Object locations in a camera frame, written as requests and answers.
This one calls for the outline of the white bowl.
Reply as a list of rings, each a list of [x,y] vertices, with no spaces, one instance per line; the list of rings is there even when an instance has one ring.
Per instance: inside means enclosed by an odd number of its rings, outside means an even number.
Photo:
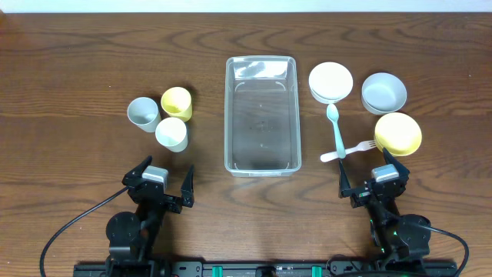
[[[342,64],[322,62],[311,70],[308,84],[312,96],[318,102],[334,104],[351,93],[354,80],[350,71]]]

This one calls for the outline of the white plastic fork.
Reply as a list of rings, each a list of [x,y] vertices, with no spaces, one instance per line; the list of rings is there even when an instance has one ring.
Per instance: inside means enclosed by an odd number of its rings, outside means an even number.
[[[360,142],[358,145],[356,145],[352,148],[346,149],[345,152],[346,152],[346,155],[349,155],[353,152],[364,152],[364,151],[373,149],[375,147],[376,147],[376,142],[374,140],[363,141],[363,142]],[[337,154],[337,152],[329,152],[329,153],[325,153],[325,154],[320,156],[320,160],[322,162],[329,162],[329,161],[332,161],[335,159],[339,159],[339,155]]]

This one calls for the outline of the yellow cup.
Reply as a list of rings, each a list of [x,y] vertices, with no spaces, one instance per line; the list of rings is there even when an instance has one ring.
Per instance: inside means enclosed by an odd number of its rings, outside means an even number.
[[[161,97],[161,107],[171,117],[187,122],[192,117],[191,93],[182,87],[173,87]]]

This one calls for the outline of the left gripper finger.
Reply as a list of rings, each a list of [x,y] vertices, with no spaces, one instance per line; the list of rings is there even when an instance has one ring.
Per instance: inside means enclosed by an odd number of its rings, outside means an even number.
[[[135,166],[132,170],[127,172],[123,179],[122,179],[122,184],[123,185],[140,185],[141,183],[145,182],[144,178],[142,177],[143,172],[145,169],[151,164],[152,157],[149,155],[147,158],[145,158],[142,163],[139,165]]]
[[[188,173],[181,186],[181,200],[182,205],[188,208],[192,208],[194,205],[194,165],[190,167]]]

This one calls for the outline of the clear plastic container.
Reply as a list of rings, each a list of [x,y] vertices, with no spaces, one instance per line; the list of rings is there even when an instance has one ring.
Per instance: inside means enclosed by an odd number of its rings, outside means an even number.
[[[284,177],[301,168],[298,76],[292,57],[227,60],[224,167],[234,177]]]

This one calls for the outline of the light blue plastic spoon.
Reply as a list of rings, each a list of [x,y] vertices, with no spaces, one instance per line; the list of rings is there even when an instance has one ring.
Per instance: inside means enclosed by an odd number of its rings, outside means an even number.
[[[345,147],[343,143],[343,139],[341,137],[341,132],[338,125],[339,112],[335,104],[331,103],[327,106],[326,116],[331,121],[334,130],[334,141],[337,155],[340,159],[344,159],[346,157]]]

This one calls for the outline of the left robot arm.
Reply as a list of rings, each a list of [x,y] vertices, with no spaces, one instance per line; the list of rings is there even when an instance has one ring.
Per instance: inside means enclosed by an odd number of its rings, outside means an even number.
[[[131,200],[138,205],[135,212],[119,212],[106,226],[109,257],[107,276],[171,276],[171,263],[153,256],[158,233],[165,214],[181,213],[194,204],[194,166],[181,185],[179,196],[165,193],[168,171],[151,165],[152,157],[127,172],[122,184]]]

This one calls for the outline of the white cup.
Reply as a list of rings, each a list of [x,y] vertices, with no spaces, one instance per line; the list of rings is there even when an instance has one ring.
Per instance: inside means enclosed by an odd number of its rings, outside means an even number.
[[[183,152],[188,146],[188,130],[179,118],[163,119],[155,130],[157,141],[172,152]]]

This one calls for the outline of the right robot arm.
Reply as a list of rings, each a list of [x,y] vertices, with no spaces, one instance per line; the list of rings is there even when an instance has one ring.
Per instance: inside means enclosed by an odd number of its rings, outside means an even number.
[[[422,215],[401,215],[395,199],[406,190],[410,171],[388,150],[386,165],[375,168],[364,185],[352,188],[339,162],[339,197],[350,198],[354,208],[365,207],[371,220],[371,235],[382,255],[374,261],[376,270],[426,272],[424,256],[430,253],[430,221]]]

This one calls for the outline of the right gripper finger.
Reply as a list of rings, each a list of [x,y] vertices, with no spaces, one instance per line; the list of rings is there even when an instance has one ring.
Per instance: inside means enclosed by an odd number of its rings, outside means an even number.
[[[393,155],[389,153],[389,151],[386,148],[383,148],[383,156],[387,165],[392,164],[396,168],[397,172],[399,173],[399,177],[401,179],[408,180],[410,171],[398,160],[396,160],[396,158],[393,157]]]
[[[339,166],[339,193],[338,196],[346,198],[351,194],[351,185],[344,170],[344,166],[341,160],[338,161]]]

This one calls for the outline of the grey bowl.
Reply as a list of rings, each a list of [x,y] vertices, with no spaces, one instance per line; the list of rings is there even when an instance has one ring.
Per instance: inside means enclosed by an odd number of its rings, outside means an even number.
[[[378,72],[368,76],[361,88],[361,102],[372,114],[396,112],[407,101],[407,89],[395,75]]]

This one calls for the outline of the yellow bowl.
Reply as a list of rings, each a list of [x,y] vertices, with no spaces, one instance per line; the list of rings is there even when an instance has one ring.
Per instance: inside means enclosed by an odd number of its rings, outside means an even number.
[[[377,120],[374,141],[380,151],[386,149],[393,156],[407,156],[421,146],[422,131],[409,115],[392,112]]]

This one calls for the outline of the grey cup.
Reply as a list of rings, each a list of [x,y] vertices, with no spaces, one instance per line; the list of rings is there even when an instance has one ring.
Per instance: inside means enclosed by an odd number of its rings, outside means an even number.
[[[147,97],[134,99],[127,108],[128,119],[145,132],[155,132],[161,121],[157,103]]]

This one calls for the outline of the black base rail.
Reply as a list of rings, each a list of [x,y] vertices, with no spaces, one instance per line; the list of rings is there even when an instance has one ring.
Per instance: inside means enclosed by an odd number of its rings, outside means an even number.
[[[386,268],[370,262],[332,259],[327,262],[286,262],[286,263],[202,263],[175,262],[168,265],[117,265],[114,262],[102,264],[75,265],[76,277],[105,276],[170,276],[170,277],[264,277],[264,276],[456,276],[454,262],[416,261],[389,263]]]

